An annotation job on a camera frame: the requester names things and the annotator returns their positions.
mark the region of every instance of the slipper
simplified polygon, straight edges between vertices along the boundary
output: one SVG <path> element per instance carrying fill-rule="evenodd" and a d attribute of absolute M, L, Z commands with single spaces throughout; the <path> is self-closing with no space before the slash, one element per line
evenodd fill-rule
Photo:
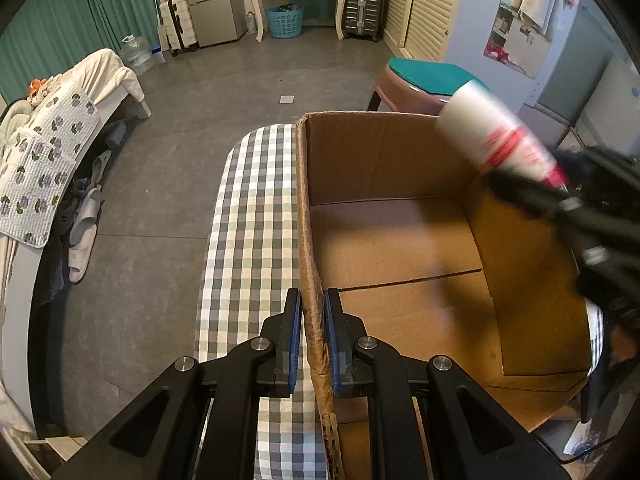
<path fill-rule="evenodd" d="M 88 178 L 75 178 L 71 185 L 71 193 L 84 198 L 91 188 L 92 186 Z"/>
<path fill-rule="evenodd" d="M 84 197 L 84 200 L 82 200 L 82 205 L 78 210 L 78 217 L 69 233 L 69 245 L 78 245 L 84 232 L 92 225 L 95 225 L 98 219 L 98 213 L 100 212 L 101 193 L 102 186 L 98 184 L 98 186 L 89 191 L 87 196 Z"/>
<path fill-rule="evenodd" d="M 69 247 L 69 281 L 71 283 L 77 283 L 84 278 L 97 233 L 98 226 L 91 224 L 82 233 L 79 243 L 74 247 Z"/>
<path fill-rule="evenodd" d="M 91 187 L 100 182 L 100 179 L 104 175 L 104 168 L 107 167 L 107 162 L 111 158 L 111 150 L 105 150 L 100 155 L 94 158 L 93 171 L 91 174 Z"/>
<path fill-rule="evenodd" d="M 62 236 L 69 231 L 69 228 L 74 223 L 74 212 L 78 207 L 78 199 L 73 197 L 71 200 L 63 200 L 58 206 L 56 216 L 53 219 L 53 225 L 51 231 L 56 236 Z"/>

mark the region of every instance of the floral blanket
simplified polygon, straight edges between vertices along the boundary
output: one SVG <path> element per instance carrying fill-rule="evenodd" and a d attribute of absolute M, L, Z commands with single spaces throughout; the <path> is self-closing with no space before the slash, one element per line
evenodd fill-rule
<path fill-rule="evenodd" d="M 74 82 L 62 85 L 10 137 L 0 164 L 0 232 L 40 248 L 82 148 L 100 120 Z"/>

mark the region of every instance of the ironing board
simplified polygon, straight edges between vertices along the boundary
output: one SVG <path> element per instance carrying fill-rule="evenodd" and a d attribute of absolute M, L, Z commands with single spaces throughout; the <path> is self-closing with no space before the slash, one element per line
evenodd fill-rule
<path fill-rule="evenodd" d="M 295 125 L 247 134 L 218 191 L 196 326 L 196 359 L 225 356 L 299 287 Z M 303 333 L 290 399 L 261 399 L 254 478 L 324 479 L 326 463 Z"/>

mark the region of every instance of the white suitcase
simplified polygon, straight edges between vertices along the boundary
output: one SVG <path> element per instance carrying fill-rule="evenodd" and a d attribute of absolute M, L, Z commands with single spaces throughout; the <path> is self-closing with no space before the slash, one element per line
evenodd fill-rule
<path fill-rule="evenodd" d="M 187 0 L 168 0 L 160 4 L 162 28 L 169 40 L 172 56 L 198 48 L 198 38 Z"/>

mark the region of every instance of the plastic bottle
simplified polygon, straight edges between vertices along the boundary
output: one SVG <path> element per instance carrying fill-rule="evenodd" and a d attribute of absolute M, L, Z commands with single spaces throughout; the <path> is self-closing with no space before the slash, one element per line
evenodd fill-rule
<path fill-rule="evenodd" d="M 149 42 L 142 36 L 136 38 L 133 35 L 122 38 L 124 47 L 121 57 L 124 64 L 127 65 L 136 75 L 141 75 L 155 65 L 156 60 L 151 54 Z"/>
<path fill-rule="evenodd" d="M 249 33 L 258 31 L 258 27 L 255 21 L 255 14 L 251 11 L 249 11 L 246 15 L 246 28 Z"/>
<path fill-rule="evenodd" d="M 553 187 L 567 183 L 542 142 L 475 81 L 451 96 L 436 127 L 480 171 L 502 168 Z"/>

